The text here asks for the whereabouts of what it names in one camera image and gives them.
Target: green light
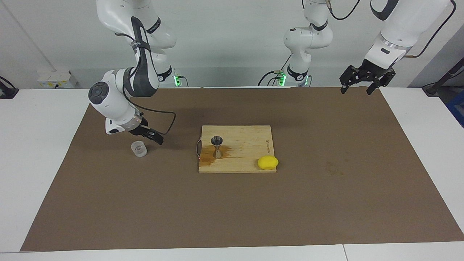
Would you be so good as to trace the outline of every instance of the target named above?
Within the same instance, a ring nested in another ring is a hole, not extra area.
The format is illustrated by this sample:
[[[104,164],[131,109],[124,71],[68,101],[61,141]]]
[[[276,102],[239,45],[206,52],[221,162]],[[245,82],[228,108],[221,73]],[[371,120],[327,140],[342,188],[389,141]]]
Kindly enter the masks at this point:
[[[174,82],[176,87],[182,86],[182,82],[180,81],[180,78],[174,75]]]
[[[285,80],[287,79],[287,75],[283,74],[282,73],[282,76],[280,77],[280,80],[279,80],[279,85],[280,86],[284,86],[285,85]]]

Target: yellow lemon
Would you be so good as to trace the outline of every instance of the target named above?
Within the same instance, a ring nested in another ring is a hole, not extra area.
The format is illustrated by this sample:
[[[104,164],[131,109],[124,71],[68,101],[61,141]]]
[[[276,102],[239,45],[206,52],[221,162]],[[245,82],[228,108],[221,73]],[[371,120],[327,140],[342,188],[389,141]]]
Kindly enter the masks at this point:
[[[279,165],[279,161],[273,156],[264,156],[258,160],[258,166],[262,170],[273,170]]]

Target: brown table mat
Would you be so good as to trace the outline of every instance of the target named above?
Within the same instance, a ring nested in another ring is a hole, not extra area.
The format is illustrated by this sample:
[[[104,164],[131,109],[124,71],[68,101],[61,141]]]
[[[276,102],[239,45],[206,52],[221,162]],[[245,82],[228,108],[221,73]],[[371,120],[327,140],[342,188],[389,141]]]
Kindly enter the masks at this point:
[[[464,241],[379,91],[162,89],[135,101],[178,113],[165,144],[144,140],[136,158],[142,138],[106,135],[90,107],[21,251]],[[145,116],[161,131],[170,120]],[[199,174],[202,125],[271,125],[277,173]]]

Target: blue object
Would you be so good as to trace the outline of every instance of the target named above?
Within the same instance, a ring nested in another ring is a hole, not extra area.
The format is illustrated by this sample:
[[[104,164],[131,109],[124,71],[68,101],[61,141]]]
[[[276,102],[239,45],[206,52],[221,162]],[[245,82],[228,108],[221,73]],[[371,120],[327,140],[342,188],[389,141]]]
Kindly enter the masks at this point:
[[[446,104],[456,120],[464,126],[464,91],[461,91],[453,100]]]

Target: brown stain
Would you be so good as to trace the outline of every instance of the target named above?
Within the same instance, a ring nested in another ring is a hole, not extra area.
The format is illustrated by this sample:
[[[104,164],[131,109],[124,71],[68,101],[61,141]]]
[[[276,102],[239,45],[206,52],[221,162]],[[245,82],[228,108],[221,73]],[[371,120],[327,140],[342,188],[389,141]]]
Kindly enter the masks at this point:
[[[201,149],[200,167],[211,166],[214,162],[229,157],[231,155],[229,152],[232,151],[232,148],[227,146],[221,146],[220,150],[222,152],[222,157],[220,159],[216,159],[213,156],[215,150],[216,149],[213,145],[205,146]]]
[[[327,161],[325,164],[325,170],[331,175],[343,176],[345,173],[341,172],[338,167],[330,161]]]

